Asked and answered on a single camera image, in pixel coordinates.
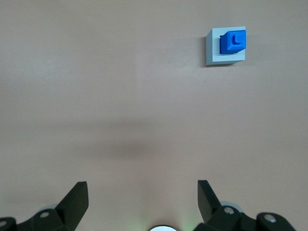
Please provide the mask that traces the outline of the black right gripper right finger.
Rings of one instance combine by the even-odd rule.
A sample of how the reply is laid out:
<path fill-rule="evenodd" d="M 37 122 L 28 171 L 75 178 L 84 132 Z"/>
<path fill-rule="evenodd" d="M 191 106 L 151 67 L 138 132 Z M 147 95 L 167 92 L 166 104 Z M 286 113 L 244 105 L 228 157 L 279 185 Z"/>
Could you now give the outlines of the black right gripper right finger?
<path fill-rule="evenodd" d="M 198 207 L 203 222 L 196 231 L 295 231 L 279 214 L 262 212 L 247 216 L 231 205 L 222 205 L 207 180 L 198 180 Z"/>

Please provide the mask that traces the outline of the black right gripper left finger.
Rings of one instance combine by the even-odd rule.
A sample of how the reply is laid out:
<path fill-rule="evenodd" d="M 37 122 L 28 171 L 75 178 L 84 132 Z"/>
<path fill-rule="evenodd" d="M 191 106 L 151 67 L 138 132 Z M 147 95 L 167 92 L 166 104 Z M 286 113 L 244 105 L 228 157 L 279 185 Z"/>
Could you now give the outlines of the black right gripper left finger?
<path fill-rule="evenodd" d="M 55 208 L 43 209 L 30 219 L 16 223 L 13 217 L 2 217 L 2 231 L 74 231 L 89 207 L 88 185 L 80 181 Z"/>

